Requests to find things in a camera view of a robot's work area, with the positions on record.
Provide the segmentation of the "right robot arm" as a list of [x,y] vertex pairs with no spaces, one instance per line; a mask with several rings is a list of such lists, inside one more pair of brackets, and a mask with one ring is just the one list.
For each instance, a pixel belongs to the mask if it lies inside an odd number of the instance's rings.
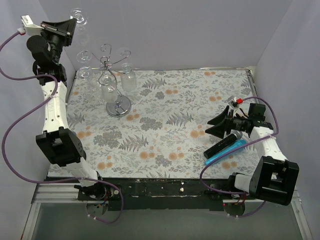
[[260,158],[253,175],[233,173],[225,191],[232,199],[243,193],[250,197],[287,206],[292,199],[299,175],[299,166],[288,161],[274,137],[271,123],[265,120],[266,106],[251,103],[247,116],[234,114],[226,107],[221,114],[208,121],[206,133],[222,139],[233,130],[248,134]]

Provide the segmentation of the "patterned tumbler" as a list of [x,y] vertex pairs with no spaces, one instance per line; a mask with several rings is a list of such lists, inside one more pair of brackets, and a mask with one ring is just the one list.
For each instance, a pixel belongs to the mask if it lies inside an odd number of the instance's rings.
[[118,89],[115,78],[110,74],[106,74],[99,79],[99,83],[101,87],[102,98],[107,103],[115,102],[118,98]]
[[137,88],[137,78],[133,67],[129,63],[121,65],[122,73],[120,75],[122,89],[126,92],[134,91]]

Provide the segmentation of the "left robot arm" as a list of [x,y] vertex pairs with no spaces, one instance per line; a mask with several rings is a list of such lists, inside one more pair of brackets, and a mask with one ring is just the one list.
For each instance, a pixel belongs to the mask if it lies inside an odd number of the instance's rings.
[[29,39],[26,42],[34,63],[32,71],[37,75],[43,96],[48,100],[44,107],[42,134],[35,137],[36,144],[52,165],[65,167],[79,178],[77,189],[85,195],[101,200],[107,189],[100,182],[101,176],[87,162],[81,140],[69,129],[66,112],[67,74],[59,63],[64,47],[72,44],[77,20],[33,23],[29,15],[21,22]]

